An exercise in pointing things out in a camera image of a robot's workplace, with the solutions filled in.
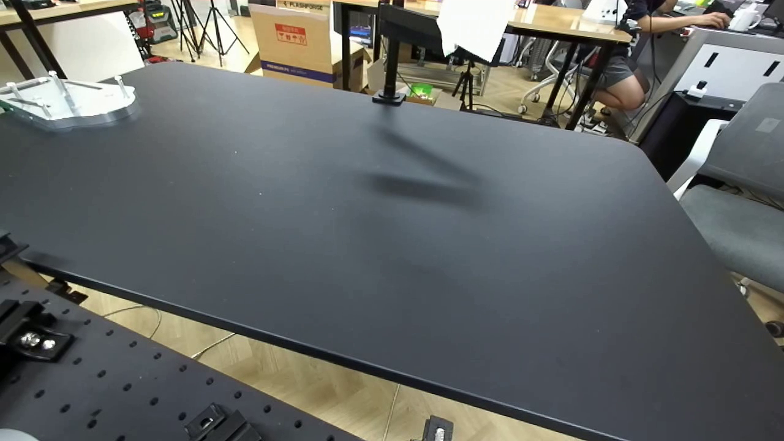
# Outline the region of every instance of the floor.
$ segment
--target floor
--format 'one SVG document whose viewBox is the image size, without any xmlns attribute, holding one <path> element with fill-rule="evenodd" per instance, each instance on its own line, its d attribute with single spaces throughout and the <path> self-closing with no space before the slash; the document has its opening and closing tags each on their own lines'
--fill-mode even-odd
<svg viewBox="0 0 784 441">
<path fill-rule="evenodd" d="M 257 49 L 249 19 L 230 19 L 237 33 L 248 43 L 249 54 Z M 168 59 L 187 59 L 187 51 L 177 42 L 160 43 L 154 49 Z M 235 47 L 222 68 L 244 71 L 249 54 Z M 216 51 L 205 51 L 198 59 L 202 67 L 220 68 Z M 444 67 L 405 67 L 405 76 L 434 73 L 444 76 Z M 532 84 L 521 78 L 518 68 L 498 68 L 489 76 L 487 90 L 481 97 L 481 107 L 502 113 L 518 113 L 520 95 Z M 439 107 L 453 107 L 455 100 L 444 93 Z M 311 411 L 313 416 L 330 421 L 360 439 L 378 441 L 412 441 L 422 439 L 423 421 L 436 414 L 455 424 L 455 439 L 460 441 L 507 441 L 532 439 L 552 441 L 567 439 L 560 433 L 515 421 L 500 414 L 489 414 L 467 405 L 442 400 L 412 386 L 401 386 L 380 378 L 353 373 L 330 363 L 320 363 L 292 349 L 281 349 L 266 343 L 257 343 L 243 335 L 233 335 L 220 327 L 211 327 L 188 318 L 178 318 L 156 309 L 131 304 L 101 292 L 88 292 L 86 309 L 123 324 L 139 335 L 146 335 L 162 346 L 168 346 L 188 357 L 202 359 L 240 383 L 248 383 L 266 395 L 275 395 L 293 407 Z M 763 320 L 784 318 L 779 304 L 763 293 L 752 293 L 750 307 Z"/>
</svg>

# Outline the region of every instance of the pegboard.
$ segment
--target pegboard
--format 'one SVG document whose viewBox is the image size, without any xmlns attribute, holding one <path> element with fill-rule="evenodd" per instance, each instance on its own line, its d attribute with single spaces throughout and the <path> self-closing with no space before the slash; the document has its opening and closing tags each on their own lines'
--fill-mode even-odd
<svg viewBox="0 0 784 441">
<path fill-rule="evenodd" d="M 0 302 L 41 302 L 73 343 L 55 363 L 0 353 L 0 428 L 34 439 L 177 441 L 203 411 L 240 411 L 265 441 L 355 439 L 57 293 L 0 272 Z"/>
</svg>

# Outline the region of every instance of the black tabletop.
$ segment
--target black tabletop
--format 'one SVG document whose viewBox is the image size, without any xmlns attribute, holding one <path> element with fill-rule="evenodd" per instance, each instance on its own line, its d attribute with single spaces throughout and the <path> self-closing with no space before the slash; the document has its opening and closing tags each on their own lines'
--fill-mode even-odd
<svg viewBox="0 0 784 441">
<path fill-rule="evenodd" d="M 784 357 L 645 155 L 252 76 L 0 117 L 0 226 L 73 280 L 570 433 L 784 439 Z"/>
</svg>

